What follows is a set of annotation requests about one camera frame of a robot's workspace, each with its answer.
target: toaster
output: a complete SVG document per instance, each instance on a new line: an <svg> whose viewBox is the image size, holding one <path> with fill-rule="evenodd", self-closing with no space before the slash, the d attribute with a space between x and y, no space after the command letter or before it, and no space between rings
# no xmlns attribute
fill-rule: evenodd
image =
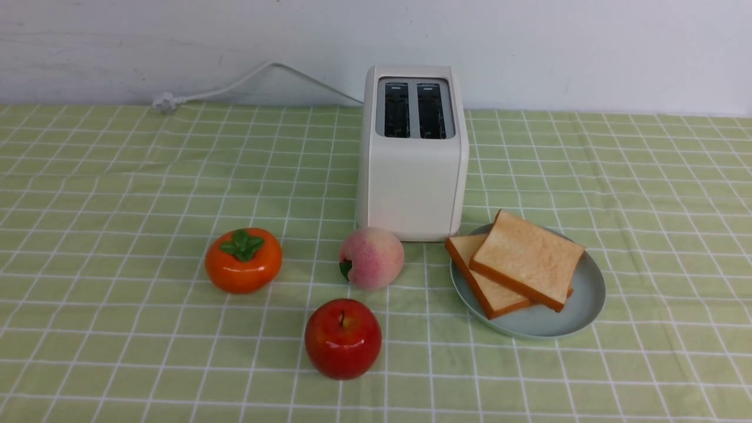
<svg viewBox="0 0 752 423"><path fill-rule="evenodd" d="M469 143L449 66L374 65L363 96L356 223L404 242L459 232Z"/></svg>

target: orange persimmon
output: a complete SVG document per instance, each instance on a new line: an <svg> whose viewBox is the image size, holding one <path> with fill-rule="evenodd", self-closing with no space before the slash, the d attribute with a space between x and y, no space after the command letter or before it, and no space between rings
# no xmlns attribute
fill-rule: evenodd
<svg viewBox="0 0 752 423"><path fill-rule="evenodd" d="M204 266L217 288L231 294L249 294L277 276L282 267L282 247L267 230L233 230L212 243Z"/></svg>

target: pink peach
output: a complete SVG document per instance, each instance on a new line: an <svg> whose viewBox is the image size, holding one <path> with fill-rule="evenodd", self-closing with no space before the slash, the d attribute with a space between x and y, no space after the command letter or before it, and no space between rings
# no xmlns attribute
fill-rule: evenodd
<svg viewBox="0 0 752 423"><path fill-rule="evenodd" d="M373 291L391 284L405 264L405 250L390 231L376 227L354 230L342 242L339 269L351 284Z"/></svg>

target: gray plate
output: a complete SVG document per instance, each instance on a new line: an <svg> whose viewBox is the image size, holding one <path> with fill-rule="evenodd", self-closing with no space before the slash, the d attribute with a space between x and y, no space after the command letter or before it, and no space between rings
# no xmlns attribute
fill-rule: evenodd
<svg viewBox="0 0 752 423"><path fill-rule="evenodd" d="M469 235L488 233L492 226L493 224L483 225L471 231ZM571 241L555 230L544 229ZM451 262L450 269L454 287L470 313L492 329L516 338L555 339L577 333L596 320L606 301L603 274L587 252L580 259L572 279L574 292L564 305L564 310L559 313L538 304L488 320L454 262Z"/></svg>

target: white power cord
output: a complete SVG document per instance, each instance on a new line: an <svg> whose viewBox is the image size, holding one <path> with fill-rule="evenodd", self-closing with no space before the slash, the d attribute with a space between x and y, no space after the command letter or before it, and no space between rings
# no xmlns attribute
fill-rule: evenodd
<svg viewBox="0 0 752 423"><path fill-rule="evenodd" d="M160 94L157 94L156 96L154 96L154 99L153 99L151 105L155 109L157 109L159 111L162 111L162 112L165 112L165 113L173 112L173 111L176 111L177 108L181 104L183 104L183 103L190 102L192 100L206 99L208 97L216 96L216 95L219 95L219 94L224 94L224 93L229 92L230 90L234 90L235 88L237 88L238 86L240 86L241 84L243 84L245 81L248 81L253 76L255 76L256 74L258 74L259 72L261 72L262 70L264 70L264 69L266 69L266 68L268 68L270 66L280 66L282 68L287 68L290 71L293 71L296 74L301 75L304 78L307 78L307 79L309 79L309 80L311 80L311 81L313 81L313 82L315 82L315 83L317 83L319 85L322 85L322 86L324 86L326 88L329 88L331 91L333 91L333 92L335 92L337 94L340 94L342 96L345 96L345 97L349 98L350 100L353 100L354 102L358 102L360 104L363 103L362 100L356 99L356 98L354 98L354 97L352 97L352 96L350 96L350 95L348 95L346 93L343 93L340 90L337 90L336 88L334 88L334 87L332 87L330 85L327 85L327 84L325 84L325 83L323 83L323 82L321 82L321 81L319 81L319 80L317 80L317 79L315 79L315 78L313 78L311 76L308 76L307 74L305 74L305 73L303 73L303 72L301 72L301 71L299 71L299 70L297 70L297 69L295 69L295 68L293 68L291 66L285 65L284 63L279 63L279 62L264 62L261 65L259 65L258 67L256 67L253 71L251 71L247 75L245 75L243 78L237 80L233 84L228 85L227 87L220 88L220 89L214 90L214 91L210 91L208 93L193 94L192 96L178 96L178 97L176 97L176 96L173 96L172 93L160 93Z"/></svg>

